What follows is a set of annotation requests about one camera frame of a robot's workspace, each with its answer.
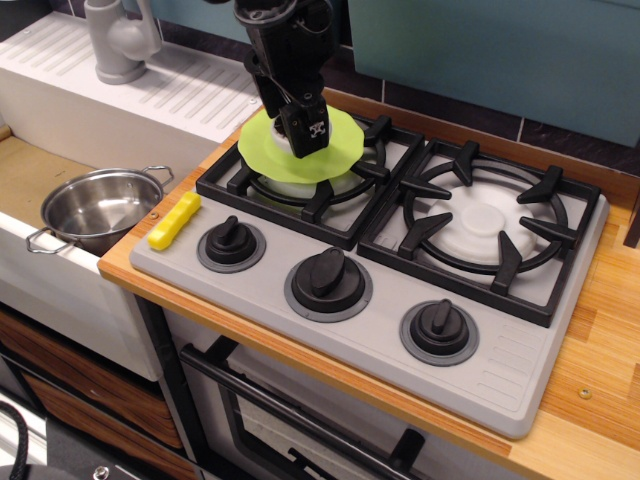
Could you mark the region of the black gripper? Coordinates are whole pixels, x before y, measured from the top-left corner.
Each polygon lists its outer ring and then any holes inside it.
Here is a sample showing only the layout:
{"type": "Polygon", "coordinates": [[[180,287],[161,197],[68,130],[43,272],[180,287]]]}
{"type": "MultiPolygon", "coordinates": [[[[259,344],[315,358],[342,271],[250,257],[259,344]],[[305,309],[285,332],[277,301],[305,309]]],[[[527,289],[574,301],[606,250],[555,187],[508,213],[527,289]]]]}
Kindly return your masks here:
{"type": "Polygon", "coordinates": [[[327,1],[237,1],[253,76],[275,132],[296,158],[327,148],[329,113],[322,66],[334,54],[333,7],[327,1]]]}

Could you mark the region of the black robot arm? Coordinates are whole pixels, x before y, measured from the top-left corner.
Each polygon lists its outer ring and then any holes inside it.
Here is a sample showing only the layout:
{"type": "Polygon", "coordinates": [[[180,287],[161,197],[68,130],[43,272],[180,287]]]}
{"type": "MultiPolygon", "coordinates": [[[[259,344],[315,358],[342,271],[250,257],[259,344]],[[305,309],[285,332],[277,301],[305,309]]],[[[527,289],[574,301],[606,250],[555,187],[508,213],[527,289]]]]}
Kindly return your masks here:
{"type": "Polygon", "coordinates": [[[303,158],[326,148],[329,114],[321,69],[337,49],[332,5],[237,1],[234,15],[252,46],[245,68],[293,155],[303,158]]]}

